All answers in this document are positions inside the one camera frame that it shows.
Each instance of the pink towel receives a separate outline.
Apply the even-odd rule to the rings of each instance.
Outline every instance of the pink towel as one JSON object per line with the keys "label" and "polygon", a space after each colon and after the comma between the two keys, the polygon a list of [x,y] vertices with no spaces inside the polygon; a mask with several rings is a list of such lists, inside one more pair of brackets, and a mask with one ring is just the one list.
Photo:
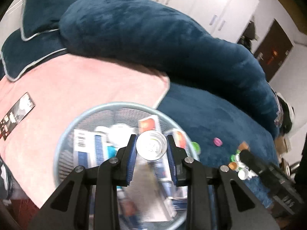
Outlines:
{"label": "pink towel", "polygon": [[0,155],[40,208],[55,190],[53,157],[67,126],[87,109],[112,101],[156,108],[169,88],[165,74],[140,65],[71,54],[32,69],[15,83],[0,81],[0,120],[28,92],[36,106],[0,139]]}

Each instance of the pillow piping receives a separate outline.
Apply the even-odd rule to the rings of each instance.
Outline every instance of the pillow piping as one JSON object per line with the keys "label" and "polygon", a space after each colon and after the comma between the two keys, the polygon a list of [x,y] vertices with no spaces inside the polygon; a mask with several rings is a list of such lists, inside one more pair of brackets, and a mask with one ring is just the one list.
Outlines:
{"label": "pillow piping", "polygon": [[21,6],[21,25],[20,25],[20,33],[21,33],[21,39],[23,41],[29,41],[31,39],[33,39],[35,36],[38,36],[42,33],[48,33],[48,32],[53,32],[53,31],[56,31],[56,30],[59,30],[58,28],[57,29],[51,29],[51,30],[46,30],[46,31],[43,31],[43,32],[40,32],[40,33],[36,33],[30,37],[26,37],[25,36],[25,32],[24,32],[24,29],[23,29],[23,17],[24,17],[24,11],[25,11],[25,6],[26,6],[26,1],[27,0],[24,0],[24,2],[22,3],[22,6]]}
{"label": "pillow piping", "polygon": [[41,57],[40,59],[36,60],[36,61],[33,61],[32,63],[28,64],[24,69],[22,69],[22,71],[18,74],[18,76],[16,78],[13,78],[9,75],[8,71],[7,71],[7,66],[6,66],[6,63],[4,61],[4,57],[3,57],[3,53],[2,51],[0,51],[0,58],[2,60],[2,64],[3,64],[3,69],[4,69],[4,73],[5,73],[5,76],[7,77],[7,79],[11,82],[16,82],[17,80],[20,79],[20,77],[26,72],[27,69],[35,66],[37,63],[39,63],[40,61],[42,61],[43,59],[55,54],[55,53],[58,53],[58,52],[61,52],[61,51],[64,51],[66,50],[66,48],[62,48],[62,49],[59,49],[59,50],[56,50],[52,53],[49,53],[43,57]]}

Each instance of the red carpet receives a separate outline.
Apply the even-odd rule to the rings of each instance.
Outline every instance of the red carpet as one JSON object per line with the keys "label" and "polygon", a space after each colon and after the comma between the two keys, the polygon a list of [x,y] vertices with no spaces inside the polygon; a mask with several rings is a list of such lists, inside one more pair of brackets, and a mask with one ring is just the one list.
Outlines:
{"label": "red carpet", "polygon": [[27,230],[30,220],[39,211],[39,208],[30,200],[11,200],[15,220],[22,230]]}

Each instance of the blue pillow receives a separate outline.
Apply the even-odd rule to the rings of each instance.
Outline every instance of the blue pillow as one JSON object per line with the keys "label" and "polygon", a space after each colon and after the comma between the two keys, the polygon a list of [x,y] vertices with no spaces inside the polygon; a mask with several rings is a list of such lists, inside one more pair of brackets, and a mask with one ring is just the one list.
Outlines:
{"label": "blue pillow", "polygon": [[77,0],[59,29],[71,53],[139,63],[193,80],[278,135],[277,103],[253,55],[213,38],[175,9],[151,0]]}
{"label": "blue pillow", "polygon": [[30,40],[39,33],[57,30],[58,22],[76,0],[25,0],[23,4],[21,37]]}
{"label": "blue pillow", "polygon": [[2,46],[0,57],[3,67],[1,68],[6,77],[15,82],[33,67],[66,53],[59,31],[41,34],[31,41],[24,42],[20,38],[20,29],[18,29],[11,33]]}
{"label": "blue pillow", "polygon": [[2,60],[0,59],[0,80],[5,76]]}

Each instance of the metal screw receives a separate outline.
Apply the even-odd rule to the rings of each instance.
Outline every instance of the metal screw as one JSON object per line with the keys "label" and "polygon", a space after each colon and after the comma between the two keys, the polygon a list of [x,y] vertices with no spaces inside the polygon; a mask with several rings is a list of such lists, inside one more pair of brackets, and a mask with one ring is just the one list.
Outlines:
{"label": "metal screw", "polygon": [[229,168],[228,168],[228,166],[226,166],[226,165],[222,165],[222,166],[220,167],[220,169],[221,169],[223,172],[228,172],[228,171],[229,171]]}
{"label": "metal screw", "polygon": [[83,166],[77,166],[76,168],[75,168],[75,172],[77,172],[77,173],[80,173],[81,171],[83,171],[84,170],[84,167]]}
{"label": "metal screw", "polygon": [[112,157],[112,158],[109,159],[109,162],[110,163],[117,163],[118,159],[116,157]]}
{"label": "metal screw", "polygon": [[193,163],[194,162],[194,159],[192,157],[186,157],[185,158],[185,162],[186,163]]}

